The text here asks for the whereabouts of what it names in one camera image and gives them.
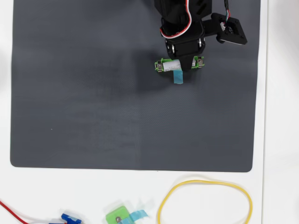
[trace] gray mat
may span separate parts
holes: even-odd
[[[11,163],[249,171],[260,1],[230,11],[248,44],[206,38],[205,67],[175,85],[154,70],[153,0],[14,0]]]

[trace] blue tape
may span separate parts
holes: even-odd
[[[148,214],[144,210],[138,210],[129,215],[128,218],[125,218],[124,220],[121,220],[119,224],[133,224],[138,219],[148,217]]]
[[[131,219],[135,222],[138,219],[148,217],[148,214],[144,210],[135,211],[130,214]]]
[[[173,83],[174,84],[183,84],[183,71],[174,70],[173,71]]]

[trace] black cable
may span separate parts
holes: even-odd
[[[229,10],[229,8],[228,8],[228,0],[224,0],[224,6],[225,6],[226,10]]]

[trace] small white object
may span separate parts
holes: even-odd
[[[195,60],[192,61],[192,67],[195,66]],[[163,63],[164,71],[173,71],[173,70],[181,70],[181,63],[179,60],[173,60],[171,62]]]
[[[224,22],[221,22],[221,23],[220,23],[220,26],[221,26],[222,31],[224,31],[225,28],[226,28]]]

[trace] red wire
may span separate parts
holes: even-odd
[[[188,0],[186,0],[186,12],[188,13]],[[162,31],[162,29],[160,29],[160,32],[161,32],[166,38],[174,37],[174,36],[177,36],[177,35],[183,33],[183,32],[188,28],[188,26],[189,26],[189,24],[190,24],[190,22],[191,22],[190,15],[188,14],[188,16],[189,16],[189,22],[188,22],[188,25],[187,25],[181,32],[179,32],[178,34],[174,34],[174,35],[170,35],[170,36],[168,36],[168,35],[165,35],[165,33]]]
[[[10,210],[9,207],[7,207],[5,204],[3,204],[1,201],[0,201],[0,205],[2,205],[3,208],[5,208],[10,214],[12,214],[16,219],[18,219],[21,223],[23,224],[29,224],[29,223],[26,223],[23,219],[21,219],[20,217],[18,217],[13,211]]]

